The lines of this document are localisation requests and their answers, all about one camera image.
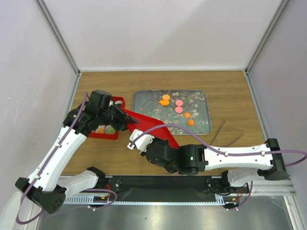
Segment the green round cookie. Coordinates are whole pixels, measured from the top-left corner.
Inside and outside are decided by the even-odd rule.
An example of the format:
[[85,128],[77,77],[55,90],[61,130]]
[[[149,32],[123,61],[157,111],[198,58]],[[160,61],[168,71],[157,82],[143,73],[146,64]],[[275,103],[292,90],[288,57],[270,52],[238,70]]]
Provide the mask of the green round cookie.
[[109,135],[113,135],[113,134],[115,134],[115,129],[111,126],[108,126],[108,127],[105,128],[105,133],[109,134]]

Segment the red cookie box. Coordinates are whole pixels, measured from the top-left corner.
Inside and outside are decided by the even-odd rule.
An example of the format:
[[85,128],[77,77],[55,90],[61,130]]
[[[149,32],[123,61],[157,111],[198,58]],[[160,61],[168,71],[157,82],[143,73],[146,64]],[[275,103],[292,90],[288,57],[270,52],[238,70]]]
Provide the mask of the red cookie box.
[[[118,105],[119,107],[121,108],[125,108],[125,100],[123,97],[117,97],[117,96],[114,96],[111,98],[111,101],[109,103],[109,106],[112,106],[112,105]],[[93,130],[91,132],[91,134],[89,135],[90,138],[100,138],[100,139],[109,139],[109,140],[116,140],[118,139],[118,136],[119,136],[119,132],[118,131],[115,131],[115,134],[113,135],[109,135],[109,134],[106,134],[104,132],[104,134],[99,134],[97,132],[97,130],[99,128],[103,128],[105,130],[106,127],[110,127],[111,125],[99,125],[98,128],[96,128],[95,130]]]

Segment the red box lid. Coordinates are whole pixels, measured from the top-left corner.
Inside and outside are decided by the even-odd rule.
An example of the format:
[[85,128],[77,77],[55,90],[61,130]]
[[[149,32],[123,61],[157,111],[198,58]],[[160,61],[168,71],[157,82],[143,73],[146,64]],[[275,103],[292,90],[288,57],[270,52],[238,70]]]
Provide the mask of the red box lid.
[[[164,124],[164,122],[158,119],[155,119],[149,116],[145,116],[145,115],[142,115],[142,114],[139,114],[139,113],[127,110],[127,109],[123,109],[123,110],[129,116],[131,116],[132,118],[138,121],[138,123],[127,124],[128,130],[130,131],[130,133],[132,133],[135,129],[139,129],[140,131],[144,132],[152,127]],[[178,149],[179,147],[177,141],[172,136],[172,134],[170,133],[167,127],[155,129],[154,131],[150,131],[149,134],[159,139],[162,139],[162,140],[168,140],[169,145],[173,148]]]

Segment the orange round waffle cookie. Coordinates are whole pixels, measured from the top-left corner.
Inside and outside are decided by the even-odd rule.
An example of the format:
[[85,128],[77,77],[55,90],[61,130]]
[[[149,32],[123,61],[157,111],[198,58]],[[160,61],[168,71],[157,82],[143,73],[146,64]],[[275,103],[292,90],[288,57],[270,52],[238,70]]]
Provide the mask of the orange round waffle cookie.
[[98,132],[99,134],[104,134],[105,130],[104,130],[103,128],[99,128],[99,129],[97,130],[97,132]]

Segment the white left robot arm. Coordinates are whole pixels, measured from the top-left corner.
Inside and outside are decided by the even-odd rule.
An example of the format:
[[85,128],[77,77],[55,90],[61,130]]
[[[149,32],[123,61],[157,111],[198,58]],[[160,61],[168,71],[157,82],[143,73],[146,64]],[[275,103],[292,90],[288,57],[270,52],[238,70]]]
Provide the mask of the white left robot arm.
[[105,174],[95,167],[68,181],[60,180],[60,175],[75,151],[99,126],[125,131],[129,124],[138,123],[111,99],[110,93],[95,90],[85,94],[83,102],[67,114],[55,143],[39,166],[28,177],[17,179],[15,186],[23,193],[22,199],[28,198],[52,214],[70,196],[87,189],[100,192],[105,188]]

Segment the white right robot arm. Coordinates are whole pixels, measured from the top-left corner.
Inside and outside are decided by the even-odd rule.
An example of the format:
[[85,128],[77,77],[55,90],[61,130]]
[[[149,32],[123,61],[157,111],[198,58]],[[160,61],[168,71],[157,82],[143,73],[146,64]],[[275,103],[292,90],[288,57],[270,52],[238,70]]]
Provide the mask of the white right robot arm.
[[251,147],[188,144],[175,148],[168,140],[136,129],[127,147],[139,150],[148,162],[164,168],[168,173],[197,175],[199,172],[225,168],[221,188],[228,193],[255,179],[280,181],[288,178],[282,155],[272,152],[278,149],[275,139]]

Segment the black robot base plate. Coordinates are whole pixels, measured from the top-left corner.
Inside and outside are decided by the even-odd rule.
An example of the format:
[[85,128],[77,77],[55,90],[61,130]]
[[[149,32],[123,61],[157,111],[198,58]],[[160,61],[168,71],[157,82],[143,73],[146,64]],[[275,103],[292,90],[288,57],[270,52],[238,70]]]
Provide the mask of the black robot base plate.
[[246,193],[248,189],[231,187],[221,176],[113,175],[99,179],[95,188],[110,188],[117,195],[184,196],[202,194],[229,196]]

